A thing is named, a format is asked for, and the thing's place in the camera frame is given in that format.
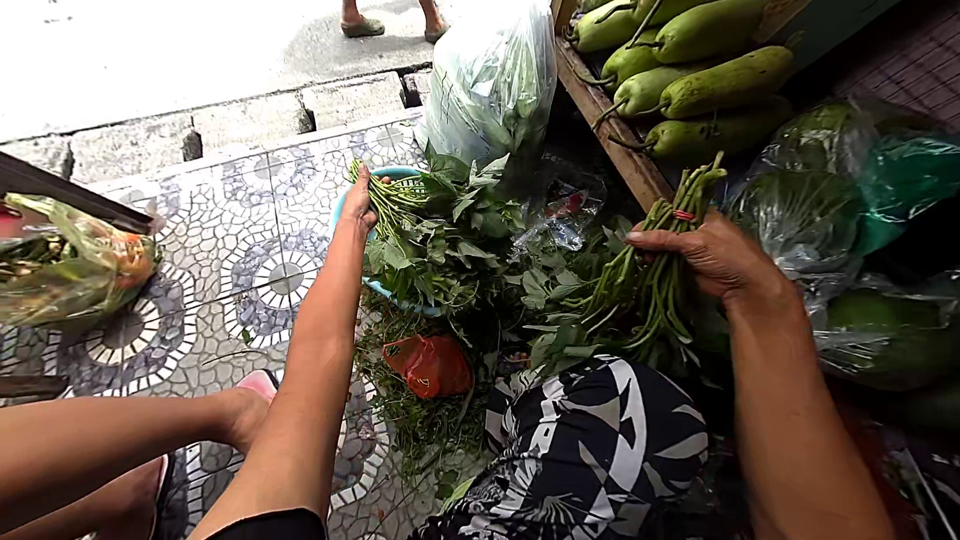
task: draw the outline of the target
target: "wooden crate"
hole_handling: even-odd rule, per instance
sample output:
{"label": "wooden crate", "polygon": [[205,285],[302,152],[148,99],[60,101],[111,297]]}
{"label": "wooden crate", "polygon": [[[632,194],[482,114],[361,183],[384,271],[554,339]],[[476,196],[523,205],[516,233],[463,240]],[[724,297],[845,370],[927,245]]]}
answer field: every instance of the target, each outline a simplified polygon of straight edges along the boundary
{"label": "wooden crate", "polygon": [[[590,86],[576,76],[578,72],[589,73],[580,55],[564,39],[570,16],[576,11],[577,0],[553,0],[552,8],[557,77],[573,98],[573,102],[577,104],[580,113],[589,124],[592,124],[612,103],[602,88]],[[673,188],[650,158],[642,152],[630,150],[609,139],[610,135],[615,135],[627,143],[640,144],[642,141],[637,140],[634,131],[626,123],[616,116],[611,116],[594,134],[643,209],[650,208],[660,197],[673,198]]]}

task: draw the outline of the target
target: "blue basket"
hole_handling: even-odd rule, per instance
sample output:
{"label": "blue basket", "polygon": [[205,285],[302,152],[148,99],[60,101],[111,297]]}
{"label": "blue basket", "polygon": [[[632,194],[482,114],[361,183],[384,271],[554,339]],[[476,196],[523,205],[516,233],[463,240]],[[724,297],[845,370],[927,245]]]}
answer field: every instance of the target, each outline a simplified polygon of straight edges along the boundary
{"label": "blue basket", "polygon": [[[380,178],[389,176],[393,180],[400,180],[402,178],[416,176],[421,172],[424,172],[424,171],[421,171],[414,167],[408,167],[405,165],[392,165],[389,167],[382,167],[379,169],[375,169],[371,171],[371,174]],[[333,238],[333,233],[337,230],[337,222],[340,221],[340,214],[343,213],[344,211],[344,201],[346,199],[347,199],[347,192],[344,191],[343,193],[340,194],[340,197],[337,198],[337,202],[333,205],[333,212],[330,214],[330,225],[327,232],[327,237],[331,239]],[[376,231],[370,231],[370,236],[368,236],[367,239],[373,240],[374,238],[376,238]],[[394,304],[397,304],[398,306],[404,309],[412,309],[414,312],[423,313],[428,317],[436,317],[437,315],[440,315],[439,307],[414,306],[407,301],[397,302],[393,298],[394,293],[385,289],[383,285],[381,285],[380,282],[378,281],[371,280],[370,278],[365,277],[363,279],[363,283],[366,283],[369,288],[393,300]]]}

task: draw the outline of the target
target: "orange plastic bag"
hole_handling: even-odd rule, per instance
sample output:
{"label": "orange plastic bag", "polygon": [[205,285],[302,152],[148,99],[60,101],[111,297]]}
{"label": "orange plastic bag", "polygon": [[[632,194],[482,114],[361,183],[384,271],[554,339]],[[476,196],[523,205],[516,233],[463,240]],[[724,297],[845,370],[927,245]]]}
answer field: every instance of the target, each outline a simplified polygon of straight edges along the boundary
{"label": "orange plastic bag", "polygon": [[[399,351],[388,355],[395,345]],[[422,398],[462,394],[473,387],[473,370],[456,340],[449,337],[407,337],[384,345],[383,357]]]}

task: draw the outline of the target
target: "rubber band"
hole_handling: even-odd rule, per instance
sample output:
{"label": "rubber band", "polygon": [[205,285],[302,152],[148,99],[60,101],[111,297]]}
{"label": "rubber band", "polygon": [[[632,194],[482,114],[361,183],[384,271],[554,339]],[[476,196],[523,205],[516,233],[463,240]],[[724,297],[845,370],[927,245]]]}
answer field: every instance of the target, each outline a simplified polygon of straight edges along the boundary
{"label": "rubber band", "polygon": [[693,215],[692,213],[685,212],[683,210],[673,210],[673,216],[684,221],[693,221],[697,218],[697,216]]}

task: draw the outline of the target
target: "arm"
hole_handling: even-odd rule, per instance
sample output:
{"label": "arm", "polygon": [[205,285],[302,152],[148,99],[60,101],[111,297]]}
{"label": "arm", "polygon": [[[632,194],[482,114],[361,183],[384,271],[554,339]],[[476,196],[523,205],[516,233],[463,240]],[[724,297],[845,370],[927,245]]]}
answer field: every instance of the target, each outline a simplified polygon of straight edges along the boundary
{"label": "arm", "polygon": [[370,171],[361,166],[324,268],[300,305],[283,384],[243,467],[193,537],[206,538],[275,510],[307,508],[326,516],[353,361],[364,247],[376,223],[369,210],[369,181]]}
{"label": "arm", "polygon": [[892,539],[890,519],[817,365],[796,289],[716,212],[692,233],[631,233],[683,254],[731,324],[737,438],[758,538]]}

